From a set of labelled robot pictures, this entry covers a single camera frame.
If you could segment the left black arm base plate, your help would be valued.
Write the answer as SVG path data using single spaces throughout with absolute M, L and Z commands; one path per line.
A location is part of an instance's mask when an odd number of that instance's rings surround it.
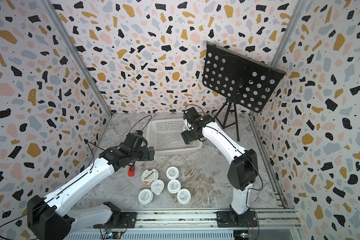
M 94 229 L 133 229 L 137 221 L 137 212 L 117 212 L 102 225 L 94 225 Z

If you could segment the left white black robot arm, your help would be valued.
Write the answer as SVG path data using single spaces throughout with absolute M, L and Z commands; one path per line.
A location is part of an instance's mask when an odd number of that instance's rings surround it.
M 137 161 L 154 160 L 155 150 L 141 132 L 128 133 L 118 146 L 109 147 L 99 157 L 59 189 L 27 203 L 27 226 L 39 240 L 63 240 L 87 227 L 109 228 L 121 224 L 121 209 L 111 202 L 83 209 L 72 207 L 98 183 Z

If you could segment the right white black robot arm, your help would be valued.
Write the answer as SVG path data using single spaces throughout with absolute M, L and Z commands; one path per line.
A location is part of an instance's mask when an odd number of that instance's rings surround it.
M 200 115 L 195 108 L 185 110 L 183 115 L 185 130 L 181 133 L 185 144 L 202 138 L 209 140 L 222 153 L 230 164 L 228 180 L 233 186 L 233 199 L 230 205 L 230 222 L 235 226 L 249 223 L 249 199 L 254 183 L 259 175 L 257 154 L 247 150 L 232 140 L 208 114 Z

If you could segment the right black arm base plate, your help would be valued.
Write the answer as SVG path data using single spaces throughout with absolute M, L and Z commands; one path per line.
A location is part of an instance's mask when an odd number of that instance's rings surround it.
M 255 212 L 251 210 L 241 215 L 233 210 L 218 211 L 216 217 L 219 228 L 258 227 L 259 225 Z

